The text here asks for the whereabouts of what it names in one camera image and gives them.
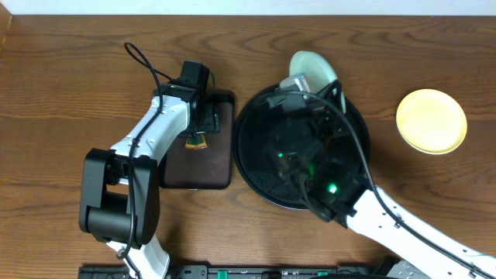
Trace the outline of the pale green plate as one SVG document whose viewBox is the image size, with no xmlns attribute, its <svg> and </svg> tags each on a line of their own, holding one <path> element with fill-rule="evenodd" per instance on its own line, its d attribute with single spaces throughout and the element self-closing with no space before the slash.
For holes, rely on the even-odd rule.
<svg viewBox="0 0 496 279">
<path fill-rule="evenodd" d="M 318 94 L 320 91 L 329 93 L 343 114 L 346 114 L 346 98 L 342 85 L 330 63 L 321 55 L 300 50 L 293 55 L 289 67 L 289 80 L 292 87 L 298 91 Z"/>
</svg>

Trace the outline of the yellow plate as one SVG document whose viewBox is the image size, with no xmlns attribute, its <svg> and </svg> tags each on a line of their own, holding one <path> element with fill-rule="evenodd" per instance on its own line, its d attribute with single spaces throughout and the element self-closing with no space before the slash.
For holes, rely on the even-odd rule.
<svg viewBox="0 0 496 279">
<path fill-rule="evenodd" d="M 467 135 L 467 117 L 461 105 L 435 89 L 419 89 L 399 103 L 395 122 L 403 140 L 427 154 L 454 151 Z"/>
</svg>

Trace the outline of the green and orange sponge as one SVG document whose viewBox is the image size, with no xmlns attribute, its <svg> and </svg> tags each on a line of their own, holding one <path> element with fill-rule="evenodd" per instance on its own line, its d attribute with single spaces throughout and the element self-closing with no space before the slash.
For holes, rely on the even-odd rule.
<svg viewBox="0 0 496 279">
<path fill-rule="evenodd" d="M 189 150 L 201 150 L 208 146 L 206 138 L 203 134 L 190 136 L 185 141 L 185 148 Z"/>
</svg>

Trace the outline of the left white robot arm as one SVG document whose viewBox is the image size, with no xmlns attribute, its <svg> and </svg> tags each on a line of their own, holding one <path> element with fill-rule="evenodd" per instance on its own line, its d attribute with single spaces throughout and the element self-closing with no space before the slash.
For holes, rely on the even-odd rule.
<svg viewBox="0 0 496 279">
<path fill-rule="evenodd" d="M 170 257 L 156 236 L 160 216 L 160 163 L 182 133 L 216 131 L 205 102 L 206 85 L 170 81 L 154 91 L 150 108 L 110 149 L 84 159 L 81 231 L 111 247 L 132 278 L 164 278 Z"/>
</svg>

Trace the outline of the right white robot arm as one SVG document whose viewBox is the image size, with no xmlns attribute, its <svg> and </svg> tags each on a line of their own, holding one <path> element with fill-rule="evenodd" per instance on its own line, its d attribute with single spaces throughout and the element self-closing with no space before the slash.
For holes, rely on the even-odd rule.
<svg viewBox="0 0 496 279">
<path fill-rule="evenodd" d="M 495 258 L 451 239 L 402 208 L 368 167 L 368 131 L 348 120 L 285 119 L 267 149 L 288 191 L 324 222 L 366 236 L 430 278 L 493 278 Z"/>
</svg>

